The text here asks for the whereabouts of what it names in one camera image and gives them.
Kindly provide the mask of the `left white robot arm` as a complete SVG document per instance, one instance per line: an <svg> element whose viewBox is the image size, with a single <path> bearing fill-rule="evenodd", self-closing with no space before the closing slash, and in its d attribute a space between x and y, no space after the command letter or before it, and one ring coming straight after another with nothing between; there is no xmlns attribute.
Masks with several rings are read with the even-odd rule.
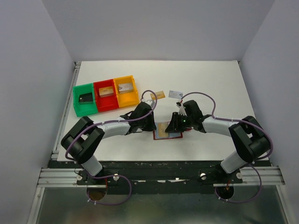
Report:
<svg viewBox="0 0 299 224"><path fill-rule="evenodd" d="M96 159L94 153L100 141L117 135L129 135L137 132L152 132L156 130L154 122L153 100L140 102L137 107L124 115L116 122L105 121L96 126L94 121L84 116L62 138L61 146L72 160L83 167L87 178L93 184L103 181L103 166Z"/></svg>

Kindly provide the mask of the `white VIP card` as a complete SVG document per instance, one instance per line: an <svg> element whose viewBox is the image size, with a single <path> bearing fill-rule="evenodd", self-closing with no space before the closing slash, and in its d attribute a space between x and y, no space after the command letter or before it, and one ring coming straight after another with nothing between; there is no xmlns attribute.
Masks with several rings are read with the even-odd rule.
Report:
<svg viewBox="0 0 299 224"><path fill-rule="evenodd" d="M180 99L183 97L183 92L179 92L179 91L169 91L169 95L168 97L170 98L176 98L176 99Z"/></svg>

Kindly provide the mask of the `gold VIP card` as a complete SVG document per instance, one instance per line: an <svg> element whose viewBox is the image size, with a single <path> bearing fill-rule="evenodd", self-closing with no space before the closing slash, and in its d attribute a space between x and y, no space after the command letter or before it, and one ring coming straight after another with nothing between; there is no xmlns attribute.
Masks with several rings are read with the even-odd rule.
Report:
<svg viewBox="0 0 299 224"><path fill-rule="evenodd" d="M158 138L168 138L169 134L165 131L168 127L168 122L160 122L157 124L157 136Z"/></svg>
<svg viewBox="0 0 299 224"><path fill-rule="evenodd" d="M151 93L150 96L152 100L165 98L165 94L163 91L155 92L155 94Z"/></svg>

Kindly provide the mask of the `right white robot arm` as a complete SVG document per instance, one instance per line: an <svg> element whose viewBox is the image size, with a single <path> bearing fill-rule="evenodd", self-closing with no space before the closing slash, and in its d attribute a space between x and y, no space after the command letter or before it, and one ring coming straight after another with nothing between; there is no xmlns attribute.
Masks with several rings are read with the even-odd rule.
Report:
<svg viewBox="0 0 299 224"><path fill-rule="evenodd" d="M235 152L220 163L215 171L215 178L221 183L227 182L232 173L242 166L258 159L271 148L271 142L262 131L257 120L247 116L239 121L214 119L211 115L203 115L194 100L180 104L184 113L173 112L165 129L166 133L182 133L189 128L201 133L216 133L232 139Z"/></svg>

